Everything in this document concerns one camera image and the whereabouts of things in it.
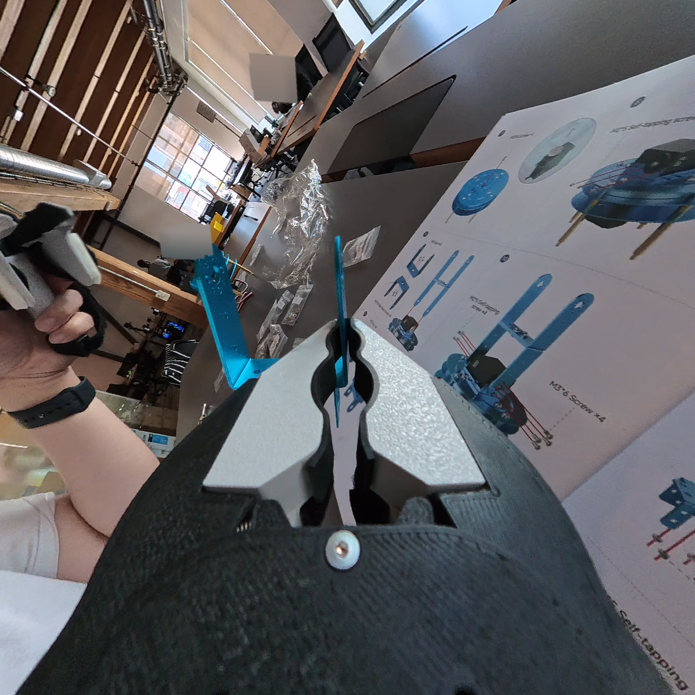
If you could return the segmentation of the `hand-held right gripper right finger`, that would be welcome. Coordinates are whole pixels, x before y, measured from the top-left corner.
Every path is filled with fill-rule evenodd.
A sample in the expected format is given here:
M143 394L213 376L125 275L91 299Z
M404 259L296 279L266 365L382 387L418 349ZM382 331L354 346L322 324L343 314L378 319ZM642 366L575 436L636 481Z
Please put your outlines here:
M434 379L351 320L353 387L363 401L350 505L359 525L392 523L414 498L483 491L487 480Z

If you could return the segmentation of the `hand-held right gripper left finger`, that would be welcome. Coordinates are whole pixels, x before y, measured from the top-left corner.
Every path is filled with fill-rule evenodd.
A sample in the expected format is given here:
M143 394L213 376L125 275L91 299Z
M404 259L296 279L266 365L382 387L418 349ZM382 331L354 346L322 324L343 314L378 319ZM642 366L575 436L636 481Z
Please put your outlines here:
M280 504L291 525L324 525L334 490L325 409L341 356L337 320L304 339L256 380L204 479L204 491Z

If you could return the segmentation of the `blue metal bracket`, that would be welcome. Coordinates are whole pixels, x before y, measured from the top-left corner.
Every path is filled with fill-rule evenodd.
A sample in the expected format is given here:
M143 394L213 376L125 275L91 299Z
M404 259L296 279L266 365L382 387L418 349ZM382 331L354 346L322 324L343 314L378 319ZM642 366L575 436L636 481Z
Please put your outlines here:
M250 379L259 378L262 372L277 362L277 359L251 358L249 355L231 285L228 260L228 256L213 245L210 254L196 260L192 285L196 287L202 300L227 383L230 388L236 390ZM347 313L344 270L343 246L341 238L337 236L334 239L337 326L340 335L338 353L335 358L334 407L337 426L340 425L342 389L348 384L349 337L352 330Z

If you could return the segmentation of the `group of small screw bags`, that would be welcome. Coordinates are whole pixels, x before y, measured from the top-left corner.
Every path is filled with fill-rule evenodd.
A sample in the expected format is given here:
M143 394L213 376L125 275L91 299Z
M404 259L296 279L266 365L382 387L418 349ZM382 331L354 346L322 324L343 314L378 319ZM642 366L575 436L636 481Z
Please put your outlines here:
M343 248L345 268L366 261L374 254L379 232L380 227L375 227L345 244ZM285 288L274 299L256 334L256 359L280 357L288 341L285 328L296 324L313 290L313 283L307 273L303 273L299 280L292 280L290 284L297 284L297 287L294 290Z

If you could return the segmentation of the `person's left forearm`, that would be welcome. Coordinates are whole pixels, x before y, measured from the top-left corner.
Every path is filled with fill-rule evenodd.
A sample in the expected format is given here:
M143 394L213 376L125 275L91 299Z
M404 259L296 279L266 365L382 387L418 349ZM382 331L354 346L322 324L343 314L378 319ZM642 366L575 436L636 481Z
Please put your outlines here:
M58 579L86 583L159 461L98 398L80 414L33 430L33 438L66 489L55 502Z

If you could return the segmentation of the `person's left hand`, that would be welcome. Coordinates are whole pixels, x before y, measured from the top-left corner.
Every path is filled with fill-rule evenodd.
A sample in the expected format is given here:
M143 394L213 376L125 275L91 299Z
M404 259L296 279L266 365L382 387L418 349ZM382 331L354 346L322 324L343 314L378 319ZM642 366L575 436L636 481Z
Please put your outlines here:
M94 321L82 311L82 296L69 281L45 279L54 300L37 319L12 308L1 312L1 408L7 412L34 407L79 383L75 358L54 346L89 334Z

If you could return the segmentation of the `white box blue label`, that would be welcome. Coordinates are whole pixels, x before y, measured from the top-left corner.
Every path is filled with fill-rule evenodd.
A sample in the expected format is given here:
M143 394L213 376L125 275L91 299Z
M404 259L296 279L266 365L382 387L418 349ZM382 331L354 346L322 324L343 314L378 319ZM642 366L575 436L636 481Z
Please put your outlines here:
M139 430L132 427L131 430L160 462L169 456L177 443L177 438L172 435Z

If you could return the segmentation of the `black white striped cloth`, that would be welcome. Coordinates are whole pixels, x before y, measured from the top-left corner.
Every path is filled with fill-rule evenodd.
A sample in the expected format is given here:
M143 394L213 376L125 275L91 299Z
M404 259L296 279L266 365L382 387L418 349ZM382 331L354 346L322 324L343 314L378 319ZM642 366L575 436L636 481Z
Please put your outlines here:
M161 378L180 388L184 370L195 352L199 342L196 340L178 340L168 343L163 352Z

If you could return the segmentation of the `black wrist band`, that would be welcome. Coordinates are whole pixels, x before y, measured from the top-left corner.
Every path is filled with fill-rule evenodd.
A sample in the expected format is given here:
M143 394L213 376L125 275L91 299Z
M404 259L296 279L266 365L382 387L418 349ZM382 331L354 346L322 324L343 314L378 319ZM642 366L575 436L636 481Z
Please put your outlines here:
M79 384L63 389L52 398L8 415L27 430L35 430L53 425L87 410L96 398L97 392L91 382L80 377Z

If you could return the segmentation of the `crumpled clear plastic wrap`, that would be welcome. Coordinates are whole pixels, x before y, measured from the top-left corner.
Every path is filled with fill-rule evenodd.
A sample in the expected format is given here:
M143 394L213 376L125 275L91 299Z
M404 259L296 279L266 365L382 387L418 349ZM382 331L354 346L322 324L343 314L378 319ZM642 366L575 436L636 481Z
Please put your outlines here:
M291 175L270 181L261 194L279 219L272 235L283 244L279 269L266 272L265 278L276 289L305 282L321 250L327 230L329 210L322 189L323 179L317 163Z

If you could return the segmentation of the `instruction sheet with blue brackets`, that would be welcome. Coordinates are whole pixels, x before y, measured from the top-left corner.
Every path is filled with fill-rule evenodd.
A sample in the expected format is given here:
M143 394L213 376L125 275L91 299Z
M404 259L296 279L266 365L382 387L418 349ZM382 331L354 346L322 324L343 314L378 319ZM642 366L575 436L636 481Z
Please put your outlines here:
M694 390L694 57L502 117L355 317L569 497Z

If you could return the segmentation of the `instruction sheet with servo picture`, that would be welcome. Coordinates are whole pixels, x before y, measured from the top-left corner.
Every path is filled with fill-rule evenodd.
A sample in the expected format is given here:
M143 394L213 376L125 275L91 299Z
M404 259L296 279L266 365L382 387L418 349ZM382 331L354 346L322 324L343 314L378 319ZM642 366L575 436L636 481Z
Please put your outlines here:
M676 694L694 693L694 395L564 506L628 631Z

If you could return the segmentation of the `dark flat panel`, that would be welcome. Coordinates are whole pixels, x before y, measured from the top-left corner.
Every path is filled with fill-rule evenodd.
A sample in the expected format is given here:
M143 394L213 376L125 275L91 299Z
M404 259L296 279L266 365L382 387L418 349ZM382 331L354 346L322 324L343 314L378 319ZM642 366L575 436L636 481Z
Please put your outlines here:
M326 175L409 156L455 80L449 76L357 123Z

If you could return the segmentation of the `person's white shirt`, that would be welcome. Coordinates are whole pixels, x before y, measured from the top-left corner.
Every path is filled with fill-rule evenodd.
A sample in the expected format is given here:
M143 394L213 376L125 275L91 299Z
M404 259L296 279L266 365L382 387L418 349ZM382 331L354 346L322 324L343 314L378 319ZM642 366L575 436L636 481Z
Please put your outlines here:
M1 501L1 693L15 694L71 617L85 583L58 579L56 495Z

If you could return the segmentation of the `silver ventilation duct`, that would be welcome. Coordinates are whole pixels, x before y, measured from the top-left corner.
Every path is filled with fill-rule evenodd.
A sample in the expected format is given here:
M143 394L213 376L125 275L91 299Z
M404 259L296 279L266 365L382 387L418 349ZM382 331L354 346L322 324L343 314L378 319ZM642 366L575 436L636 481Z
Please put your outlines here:
M79 184L110 190L111 180L100 169L82 160L72 165L1 144L1 173L61 184Z

